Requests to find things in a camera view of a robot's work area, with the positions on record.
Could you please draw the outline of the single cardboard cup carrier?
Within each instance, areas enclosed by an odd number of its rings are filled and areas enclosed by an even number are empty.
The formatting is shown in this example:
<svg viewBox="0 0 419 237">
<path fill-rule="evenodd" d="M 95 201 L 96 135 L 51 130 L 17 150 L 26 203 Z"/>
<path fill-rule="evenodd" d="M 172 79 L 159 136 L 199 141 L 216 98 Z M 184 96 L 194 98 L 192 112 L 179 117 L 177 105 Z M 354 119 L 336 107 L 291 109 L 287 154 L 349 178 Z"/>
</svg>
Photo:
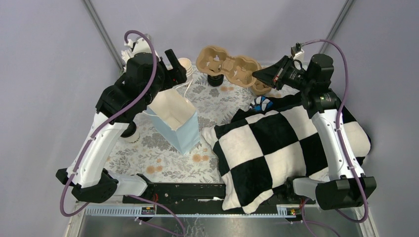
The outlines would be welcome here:
<svg viewBox="0 0 419 237">
<path fill-rule="evenodd" d="M 227 80 L 243 88 L 251 87 L 256 82 L 253 72 L 261 65 L 245 55 L 231 56 L 223 47 L 208 45 L 204 47 L 196 60 L 196 67 L 209 76 L 224 75 Z"/>
</svg>

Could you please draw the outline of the light blue paper bag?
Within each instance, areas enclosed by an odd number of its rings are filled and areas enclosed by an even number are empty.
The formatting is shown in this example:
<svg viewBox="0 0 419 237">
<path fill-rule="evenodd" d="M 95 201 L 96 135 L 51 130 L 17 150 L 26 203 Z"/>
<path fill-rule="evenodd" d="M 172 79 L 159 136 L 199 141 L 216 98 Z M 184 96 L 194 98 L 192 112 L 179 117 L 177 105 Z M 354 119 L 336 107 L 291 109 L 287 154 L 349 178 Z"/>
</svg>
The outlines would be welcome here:
<svg viewBox="0 0 419 237">
<path fill-rule="evenodd" d="M 190 152 L 200 141 L 198 111 L 175 88 L 158 92 L 143 112 L 154 128 L 182 155 Z"/>
</svg>

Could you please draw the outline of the black plastic cup lid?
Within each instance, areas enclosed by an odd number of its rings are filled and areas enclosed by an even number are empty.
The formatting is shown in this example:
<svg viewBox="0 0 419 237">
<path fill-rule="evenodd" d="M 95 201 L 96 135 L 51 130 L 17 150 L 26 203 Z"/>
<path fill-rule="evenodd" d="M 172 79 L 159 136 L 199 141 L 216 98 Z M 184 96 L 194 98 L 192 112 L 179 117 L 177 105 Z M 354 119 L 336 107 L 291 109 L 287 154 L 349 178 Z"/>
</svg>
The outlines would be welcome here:
<svg viewBox="0 0 419 237">
<path fill-rule="evenodd" d="M 127 127 L 127 129 L 121 134 L 121 137 L 128 138 L 135 134 L 137 130 L 137 126 L 135 122 L 131 121 Z"/>
</svg>

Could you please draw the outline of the single white paper cup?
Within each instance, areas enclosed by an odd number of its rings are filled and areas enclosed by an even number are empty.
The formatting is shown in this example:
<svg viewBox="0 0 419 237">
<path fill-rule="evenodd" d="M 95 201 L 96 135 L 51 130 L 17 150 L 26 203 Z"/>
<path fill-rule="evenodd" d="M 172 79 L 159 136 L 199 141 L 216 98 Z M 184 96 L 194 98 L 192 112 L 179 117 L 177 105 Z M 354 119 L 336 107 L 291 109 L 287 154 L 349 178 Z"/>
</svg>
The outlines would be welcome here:
<svg viewBox="0 0 419 237">
<path fill-rule="evenodd" d="M 131 136 L 125 138 L 125 141 L 127 143 L 134 144 L 134 143 L 137 143 L 139 139 L 140 139 L 140 133 L 139 133 L 139 130 L 137 129 Z"/>
</svg>

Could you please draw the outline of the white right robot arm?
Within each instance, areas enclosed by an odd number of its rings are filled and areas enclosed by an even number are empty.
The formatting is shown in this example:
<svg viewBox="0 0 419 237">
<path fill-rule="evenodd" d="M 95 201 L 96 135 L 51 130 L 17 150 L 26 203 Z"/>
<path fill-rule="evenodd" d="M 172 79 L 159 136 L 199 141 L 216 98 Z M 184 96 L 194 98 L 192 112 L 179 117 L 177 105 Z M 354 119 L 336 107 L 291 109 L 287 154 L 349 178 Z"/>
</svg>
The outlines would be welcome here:
<svg viewBox="0 0 419 237">
<path fill-rule="evenodd" d="M 328 55 L 315 54 L 307 69 L 296 67 L 296 62 L 291 56 L 284 56 L 252 76 L 276 90 L 287 85 L 301 92 L 302 105 L 322 142 L 330 180 L 290 178 L 287 181 L 291 185 L 283 190 L 284 199 L 296 203 L 303 196 L 308 197 L 323 210 L 360 207 L 377 188 L 377 182 L 373 176 L 365 175 L 346 136 L 342 114 L 338 111 L 340 99 L 329 88 L 334 61 Z"/>
</svg>

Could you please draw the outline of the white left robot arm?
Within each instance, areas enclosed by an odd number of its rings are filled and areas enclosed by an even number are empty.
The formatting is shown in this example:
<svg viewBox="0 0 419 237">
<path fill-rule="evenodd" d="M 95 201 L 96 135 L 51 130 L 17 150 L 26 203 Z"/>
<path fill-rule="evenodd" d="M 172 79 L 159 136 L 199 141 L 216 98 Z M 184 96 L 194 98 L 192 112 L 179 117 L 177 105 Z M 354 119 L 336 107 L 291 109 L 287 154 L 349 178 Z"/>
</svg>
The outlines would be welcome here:
<svg viewBox="0 0 419 237">
<path fill-rule="evenodd" d="M 128 60 L 126 72 L 102 92 L 84 148 L 70 167 L 56 172 L 62 184 L 73 188 L 78 201 L 103 203 L 112 196 L 134 195 L 147 203 L 153 198 L 143 175 L 113 173 L 104 165 L 118 139 L 135 133 L 135 116 L 146 110 L 160 91 L 186 82 L 186 69 L 174 51 L 168 49 L 165 54 L 170 70 L 158 56 L 141 52 Z"/>
</svg>

